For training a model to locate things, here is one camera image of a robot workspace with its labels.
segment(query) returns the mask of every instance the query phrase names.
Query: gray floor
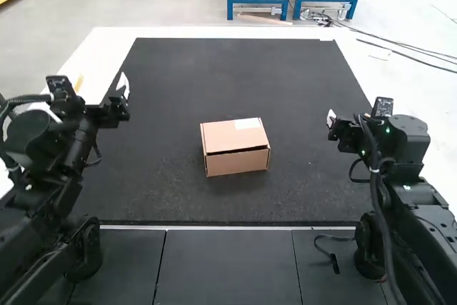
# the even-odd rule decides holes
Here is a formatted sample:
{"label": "gray floor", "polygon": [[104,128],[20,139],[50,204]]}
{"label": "gray floor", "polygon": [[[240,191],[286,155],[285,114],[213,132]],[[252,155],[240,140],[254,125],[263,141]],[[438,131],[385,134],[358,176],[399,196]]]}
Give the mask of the gray floor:
{"label": "gray floor", "polygon": [[[453,0],[360,0],[351,25],[457,54],[456,9]],[[232,24],[256,23],[228,23],[226,0],[12,0],[0,6],[0,90],[42,89],[95,26]]]}

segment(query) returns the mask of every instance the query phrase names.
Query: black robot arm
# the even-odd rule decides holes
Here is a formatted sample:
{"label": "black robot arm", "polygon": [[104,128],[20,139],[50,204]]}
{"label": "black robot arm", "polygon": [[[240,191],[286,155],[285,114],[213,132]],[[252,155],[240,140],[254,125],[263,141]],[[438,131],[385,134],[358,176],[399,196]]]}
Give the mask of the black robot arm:
{"label": "black robot arm", "polygon": [[392,116],[393,99],[371,114],[329,112],[328,139],[358,154],[370,171],[374,211],[356,228],[354,261],[369,279],[387,277],[398,304],[457,304],[457,226],[443,197],[419,176],[430,144],[427,125]]}
{"label": "black robot arm", "polygon": [[[127,99],[114,92],[99,106],[87,106],[65,76],[46,81],[50,94],[10,99],[0,113],[3,123],[16,105],[46,101],[54,114],[36,109],[17,115],[0,146],[14,181],[0,199],[0,304],[34,304],[59,277],[87,279],[102,262],[98,219],[69,214],[83,170],[100,161],[98,130],[129,120]],[[88,162],[92,149],[95,163]]]}

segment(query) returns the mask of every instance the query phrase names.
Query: caster wheel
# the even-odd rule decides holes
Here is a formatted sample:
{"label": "caster wheel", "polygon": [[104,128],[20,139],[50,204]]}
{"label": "caster wheel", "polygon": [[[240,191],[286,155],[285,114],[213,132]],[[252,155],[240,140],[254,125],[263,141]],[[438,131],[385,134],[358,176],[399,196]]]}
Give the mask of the caster wheel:
{"label": "caster wheel", "polygon": [[338,10],[336,13],[338,14],[339,21],[343,21],[346,18],[346,11]]}
{"label": "caster wheel", "polygon": [[304,9],[304,10],[300,13],[300,20],[301,20],[301,21],[305,21],[305,20],[309,19],[310,13],[311,13],[311,10],[310,10],[310,9]]}

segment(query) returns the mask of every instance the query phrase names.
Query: black rubber mat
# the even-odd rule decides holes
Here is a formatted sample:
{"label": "black rubber mat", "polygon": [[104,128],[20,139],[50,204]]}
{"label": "black rubber mat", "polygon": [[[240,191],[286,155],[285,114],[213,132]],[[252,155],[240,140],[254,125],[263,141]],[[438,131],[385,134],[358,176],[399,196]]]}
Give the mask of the black rubber mat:
{"label": "black rubber mat", "polygon": [[[333,41],[137,39],[121,70],[131,120],[101,131],[76,212],[143,223],[356,221],[369,191],[326,139],[328,109],[369,111]],[[199,124],[259,116],[268,171],[206,178]]]}

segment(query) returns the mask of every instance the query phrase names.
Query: white sticker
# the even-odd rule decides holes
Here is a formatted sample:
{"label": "white sticker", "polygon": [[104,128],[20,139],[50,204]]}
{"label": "white sticker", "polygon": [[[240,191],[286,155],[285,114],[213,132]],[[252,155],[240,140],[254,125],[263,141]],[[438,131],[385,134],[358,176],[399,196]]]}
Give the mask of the white sticker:
{"label": "white sticker", "polygon": [[237,119],[235,120],[235,129],[252,129],[260,128],[260,121],[258,118],[247,118],[247,119]]}

